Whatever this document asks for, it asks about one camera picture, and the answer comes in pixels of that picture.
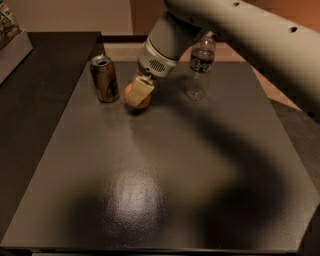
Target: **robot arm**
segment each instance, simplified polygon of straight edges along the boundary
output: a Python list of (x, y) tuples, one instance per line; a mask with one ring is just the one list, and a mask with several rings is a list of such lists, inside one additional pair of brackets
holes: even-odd
[(139, 56), (153, 78), (169, 75), (206, 30), (221, 37), (304, 112), (320, 121), (320, 35), (241, 0), (164, 0)]

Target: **plastic water bottle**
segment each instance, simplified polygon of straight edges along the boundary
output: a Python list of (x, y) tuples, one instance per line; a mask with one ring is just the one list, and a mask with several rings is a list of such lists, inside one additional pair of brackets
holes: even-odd
[(191, 49), (190, 69), (185, 93), (191, 100), (202, 100), (206, 96), (209, 73), (215, 58), (216, 44), (212, 34), (200, 39)]

